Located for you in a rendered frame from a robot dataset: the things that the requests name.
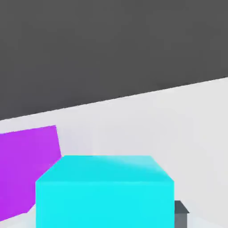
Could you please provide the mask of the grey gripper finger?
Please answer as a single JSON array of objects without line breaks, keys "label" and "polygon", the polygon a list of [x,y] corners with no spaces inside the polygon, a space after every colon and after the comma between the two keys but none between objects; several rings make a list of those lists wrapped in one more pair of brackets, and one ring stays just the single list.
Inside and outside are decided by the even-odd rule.
[{"label": "grey gripper finger", "polygon": [[205,222],[194,213],[190,213],[180,200],[176,200],[175,228],[205,228]]}]

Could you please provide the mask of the small cyan cube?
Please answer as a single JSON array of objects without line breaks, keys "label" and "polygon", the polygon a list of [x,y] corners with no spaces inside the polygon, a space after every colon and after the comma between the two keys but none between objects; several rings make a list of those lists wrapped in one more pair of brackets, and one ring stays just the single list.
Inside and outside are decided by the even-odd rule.
[{"label": "small cyan cube", "polygon": [[36,228],[175,228],[174,198],[150,156],[66,155],[36,181]]}]

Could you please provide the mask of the large purple box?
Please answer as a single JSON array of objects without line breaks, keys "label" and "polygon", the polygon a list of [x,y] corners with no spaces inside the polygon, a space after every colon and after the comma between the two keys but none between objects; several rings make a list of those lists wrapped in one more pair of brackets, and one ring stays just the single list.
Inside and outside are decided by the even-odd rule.
[{"label": "large purple box", "polygon": [[34,206],[35,182],[60,158],[56,126],[0,134],[0,221]]}]

